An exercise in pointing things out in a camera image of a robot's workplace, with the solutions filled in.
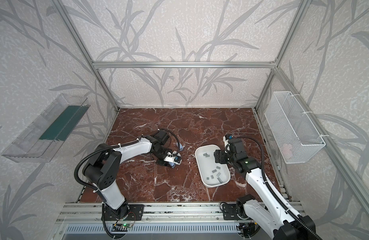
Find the blue stapler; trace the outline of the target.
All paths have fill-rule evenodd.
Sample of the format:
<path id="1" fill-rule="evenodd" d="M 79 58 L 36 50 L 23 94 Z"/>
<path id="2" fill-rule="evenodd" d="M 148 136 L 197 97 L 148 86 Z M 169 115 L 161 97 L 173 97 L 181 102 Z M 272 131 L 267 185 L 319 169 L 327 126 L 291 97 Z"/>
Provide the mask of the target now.
<path id="1" fill-rule="evenodd" d="M 179 147 L 179 151 L 183 151 L 184 150 L 184 146 L 182 144 L 177 144 L 177 146 Z"/>
<path id="2" fill-rule="evenodd" d="M 182 163 L 181 154 L 170 155 L 169 156 L 169 163 L 170 163 L 170 165 L 180 165 Z"/>

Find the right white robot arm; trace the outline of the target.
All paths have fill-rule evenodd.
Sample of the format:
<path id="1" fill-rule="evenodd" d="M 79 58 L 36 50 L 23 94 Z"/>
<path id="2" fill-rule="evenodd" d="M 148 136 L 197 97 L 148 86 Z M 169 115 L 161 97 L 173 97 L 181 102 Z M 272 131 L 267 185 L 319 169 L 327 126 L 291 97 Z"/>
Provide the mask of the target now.
<path id="1" fill-rule="evenodd" d="M 251 195 L 237 199 L 237 212 L 241 218 L 255 221 L 273 240 L 320 240 L 315 223 L 302 216 L 280 194 L 266 177 L 264 168 L 246 152 L 214 152 L 215 162 L 230 164 L 244 175 L 246 182 L 256 191 L 264 207 Z"/>

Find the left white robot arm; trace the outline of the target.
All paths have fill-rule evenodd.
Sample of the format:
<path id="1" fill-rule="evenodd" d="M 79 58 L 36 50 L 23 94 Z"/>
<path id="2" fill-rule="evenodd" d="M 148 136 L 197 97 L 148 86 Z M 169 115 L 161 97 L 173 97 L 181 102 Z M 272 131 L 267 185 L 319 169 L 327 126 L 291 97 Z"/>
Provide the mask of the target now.
<path id="1" fill-rule="evenodd" d="M 165 142 L 166 140 L 147 136 L 123 145 L 101 144 L 82 160 L 76 170 L 83 167 L 82 174 L 88 179 L 87 187 L 98 193 L 110 209 L 119 211 L 126 207 L 126 198 L 116 183 L 119 166 L 143 154 L 154 155 L 158 163 L 165 167 L 179 165 L 181 162 L 179 153 L 165 148 Z"/>

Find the white oval tray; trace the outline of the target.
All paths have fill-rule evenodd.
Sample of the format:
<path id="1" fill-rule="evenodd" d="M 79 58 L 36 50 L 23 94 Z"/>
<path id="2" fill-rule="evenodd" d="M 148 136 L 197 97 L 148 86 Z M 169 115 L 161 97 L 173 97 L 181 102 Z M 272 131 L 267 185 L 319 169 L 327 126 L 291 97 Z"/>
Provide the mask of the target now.
<path id="1" fill-rule="evenodd" d="M 215 162 L 214 152 L 220 150 L 217 145 L 207 145 L 195 150 L 195 159 L 199 175 L 207 188 L 216 188 L 230 181 L 230 171 L 227 165 Z"/>

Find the pink item in basket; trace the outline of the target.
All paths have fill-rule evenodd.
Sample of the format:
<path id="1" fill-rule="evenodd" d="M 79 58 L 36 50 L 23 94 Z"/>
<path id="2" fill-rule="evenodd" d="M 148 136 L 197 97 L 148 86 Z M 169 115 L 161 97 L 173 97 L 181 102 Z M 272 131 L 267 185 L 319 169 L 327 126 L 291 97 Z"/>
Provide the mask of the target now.
<path id="1" fill-rule="evenodd" d="M 283 144 L 281 153 L 285 160 L 290 160 L 293 157 L 293 146 L 291 144 Z"/>

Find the green pad in bin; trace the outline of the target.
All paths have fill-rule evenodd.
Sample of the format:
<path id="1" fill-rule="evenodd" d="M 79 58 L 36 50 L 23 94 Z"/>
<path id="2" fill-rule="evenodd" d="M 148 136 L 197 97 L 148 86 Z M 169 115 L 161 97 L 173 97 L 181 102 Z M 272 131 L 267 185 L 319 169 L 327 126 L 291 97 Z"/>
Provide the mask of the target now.
<path id="1" fill-rule="evenodd" d="M 66 141 L 90 105 L 68 106 L 39 137 L 39 140 Z"/>

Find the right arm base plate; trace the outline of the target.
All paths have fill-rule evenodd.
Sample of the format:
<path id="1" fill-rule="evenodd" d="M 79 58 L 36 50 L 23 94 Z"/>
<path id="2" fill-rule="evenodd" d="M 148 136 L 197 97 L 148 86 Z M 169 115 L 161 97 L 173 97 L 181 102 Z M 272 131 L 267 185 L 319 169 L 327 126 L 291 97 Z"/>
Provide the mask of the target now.
<path id="1" fill-rule="evenodd" d="M 248 217 L 242 217 L 238 214 L 237 208 L 236 208 L 236 204 L 228 204 L 226 202 L 221 202 L 219 204 L 219 209 L 223 214 L 223 219 L 225 221 L 230 221 L 230 220 L 235 220 L 235 221 L 239 221 L 239 220 L 248 220 Z"/>

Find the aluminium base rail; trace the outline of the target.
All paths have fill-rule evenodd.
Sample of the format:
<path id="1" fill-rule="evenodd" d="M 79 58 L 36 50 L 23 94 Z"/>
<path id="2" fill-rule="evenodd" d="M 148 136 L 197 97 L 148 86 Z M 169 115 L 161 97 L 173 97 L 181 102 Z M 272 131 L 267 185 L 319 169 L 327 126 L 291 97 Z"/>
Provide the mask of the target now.
<path id="1" fill-rule="evenodd" d="M 129 214 L 118 223 L 223 223 L 225 220 L 220 208 L 225 204 L 218 202 L 155 202 L 142 203 L 143 213 Z M 102 204 L 65 204 L 57 224 L 98 223 L 102 218 Z"/>

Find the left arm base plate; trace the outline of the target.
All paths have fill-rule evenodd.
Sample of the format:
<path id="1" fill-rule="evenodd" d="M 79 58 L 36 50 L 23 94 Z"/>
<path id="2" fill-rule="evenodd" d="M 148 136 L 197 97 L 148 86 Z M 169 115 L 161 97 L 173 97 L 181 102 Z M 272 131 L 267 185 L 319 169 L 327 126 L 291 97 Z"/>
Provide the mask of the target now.
<path id="1" fill-rule="evenodd" d="M 106 221 L 141 221 L 144 213 L 144 205 L 123 204 L 118 210 L 110 208 L 107 204 L 103 205 L 101 220 Z"/>

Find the aluminium frame crossbar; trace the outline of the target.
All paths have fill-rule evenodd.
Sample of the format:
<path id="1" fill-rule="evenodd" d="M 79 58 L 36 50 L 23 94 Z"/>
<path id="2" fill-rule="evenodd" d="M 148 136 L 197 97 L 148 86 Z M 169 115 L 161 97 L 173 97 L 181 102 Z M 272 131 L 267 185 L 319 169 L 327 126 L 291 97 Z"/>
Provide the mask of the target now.
<path id="1" fill-rule="evenodd" d="M 93 62 L 97 69 L 105 68 L 258 68 L 271 69 L 275 62 Z"/>

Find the clear plastic wall bin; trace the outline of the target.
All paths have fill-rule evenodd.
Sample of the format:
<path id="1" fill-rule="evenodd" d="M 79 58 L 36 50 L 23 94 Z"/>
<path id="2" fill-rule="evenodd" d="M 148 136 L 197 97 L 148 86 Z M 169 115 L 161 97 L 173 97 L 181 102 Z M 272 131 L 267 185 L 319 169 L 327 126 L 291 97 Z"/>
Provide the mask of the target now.
<path id="1" fill-rule="evenodd" d="M 60 94 L 3 152 L 16 163 L 48 163 L 65 141 L 39 137 L 68 106 L 90 105 L 87 97 Z"/>

